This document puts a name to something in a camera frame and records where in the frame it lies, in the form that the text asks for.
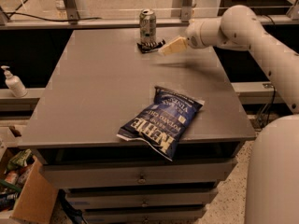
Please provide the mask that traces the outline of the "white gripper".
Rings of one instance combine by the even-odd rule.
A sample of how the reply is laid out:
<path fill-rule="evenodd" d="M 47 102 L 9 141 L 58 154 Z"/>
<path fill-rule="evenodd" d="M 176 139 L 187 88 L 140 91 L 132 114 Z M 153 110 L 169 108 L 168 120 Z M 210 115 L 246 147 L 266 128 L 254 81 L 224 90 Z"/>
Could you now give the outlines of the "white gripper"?
<path fill-rule="evenodd" d="M 164 44 L 158 49 L 158 53 L 167 56 L 174 53 L 179 53 L 187 49 L 188 45 L 193 49 L 204 49 L 204 44 L 201 37 L 201 28 L 205 23 L 204 20 L 192 20 L 185 31 L 184 36 L 178 36 L 169 43 Z"/>

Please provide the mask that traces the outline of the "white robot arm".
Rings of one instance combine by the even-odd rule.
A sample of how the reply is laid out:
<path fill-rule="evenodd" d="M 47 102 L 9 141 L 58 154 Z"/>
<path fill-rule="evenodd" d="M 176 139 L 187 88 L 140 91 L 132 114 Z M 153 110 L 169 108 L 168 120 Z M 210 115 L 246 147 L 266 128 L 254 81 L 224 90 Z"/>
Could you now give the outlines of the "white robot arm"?
<path fill-rule="evenodd" d="M 258 65 L 258 76 L 291 111 L 267 124 L 254 141 L 244 224 L 299 224 L 299 54 L 269 34 L 244 5 L 229 7 L 219 17 L 190 21 L 159 52 L 207 47 L 247 52 Z"/>

